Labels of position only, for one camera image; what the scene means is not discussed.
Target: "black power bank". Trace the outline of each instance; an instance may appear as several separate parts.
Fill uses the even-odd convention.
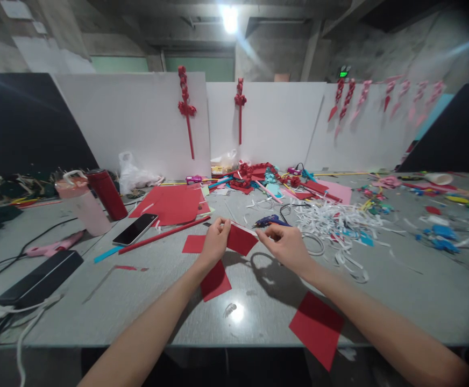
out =
[[[73,250],[57,252],[0,296],[0,305],[23,309],[42,303],[84,260]]]

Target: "pink water bottle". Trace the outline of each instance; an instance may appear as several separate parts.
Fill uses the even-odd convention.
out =
[[[73,174],[78,174],[79,177],[70,177]],[[84,223],[88,232],[97,237],[109,231],[111,223],[89,190],[88,179],[82,171],[74,170],[62,177],[55,183],[55,189],[73,214]]]

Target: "red thermos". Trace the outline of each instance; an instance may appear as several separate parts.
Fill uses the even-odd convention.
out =
[[[120,220],[127,216],[127,209],[120,198],[111,176],[105,169],[93,169],[86,173],[89,185],[96,192],[111,220]]]

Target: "plastic bag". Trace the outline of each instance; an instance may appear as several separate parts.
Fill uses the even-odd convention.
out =
[[[131,152],[123,152],[120,159],[120,193],[130,194],[134,188],[150,187],[164,180],[162,176],[155,176],[144,169],[139,169],[134,164],[134,156]]]
[[[224,153],[222,156],[211,159],[211,174],[224,175],[233,172],[238,167],[236,160],[236,149]]]

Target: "green wall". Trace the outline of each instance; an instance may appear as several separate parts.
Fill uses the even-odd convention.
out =
[[[166,70],[176,73],[179,66],[186,71],[206,73],[206,82],[233,82],[235,80],[235,60],[233,58],[173,58],[166,57]]]
[[[97,73],[147,73],[145,58],[132,56],[92,56],[91,62]]]

